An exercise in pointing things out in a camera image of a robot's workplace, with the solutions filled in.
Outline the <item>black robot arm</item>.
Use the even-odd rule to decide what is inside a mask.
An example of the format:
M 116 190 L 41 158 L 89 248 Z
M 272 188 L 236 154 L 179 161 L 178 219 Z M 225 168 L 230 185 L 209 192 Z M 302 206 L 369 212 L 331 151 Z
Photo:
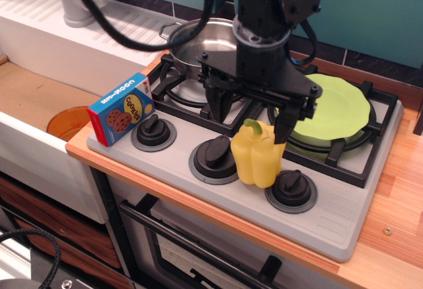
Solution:
M 320 10 L 321 0 L 238 0 L 233 20 L 236 50 L 197 55 L 202 66 L 199 81 L 215 120 L 226 118 L 233 95 L 269 104 L 280 110 L 274 135 L 282 144 L 298 121 L 313 117 L 323 90 L 298 67 L 310 63 L 315 54 L 293 59 L 289 39 L 301 26 L 315 46 L 317 38 L 307 19 Z

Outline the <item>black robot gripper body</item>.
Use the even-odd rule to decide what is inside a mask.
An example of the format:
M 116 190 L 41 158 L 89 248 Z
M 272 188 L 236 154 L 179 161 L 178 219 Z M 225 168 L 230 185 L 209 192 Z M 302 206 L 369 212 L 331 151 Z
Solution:
M 211 70 L 218 70 L 239 83 L 233 95 L 282 108 L 285 104 L 305 99 L 307 117 L 312 118 L 316 100 L 323 90 L 302 74 L 298 67 L 311 63 L 317 53 L 317 37 L 309 27 L 305 28 L 312 52 L 303 59 L 291 56 L 288 29 L 279 35 L 263 37 L 255 32 L 235 28 L 237 49 L 232 52 L 209 52 L 198 56 L 201 63 L 202 83 Z

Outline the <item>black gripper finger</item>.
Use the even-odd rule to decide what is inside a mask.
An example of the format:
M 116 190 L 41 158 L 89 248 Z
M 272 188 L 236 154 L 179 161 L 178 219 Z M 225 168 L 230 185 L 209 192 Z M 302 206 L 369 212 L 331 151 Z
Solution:
M 274 123 L 274 143 L 284 144 L 290 137 L 298 121 L 303 121 L 307 117 L 306 100 L 289 102 L 280 110 Z
M 211 70 L 204 88 L 211 115 L 216 121 L 223 122 L 231 110 L 233 94 L 239 88 L 239 83 L 218 70 Z

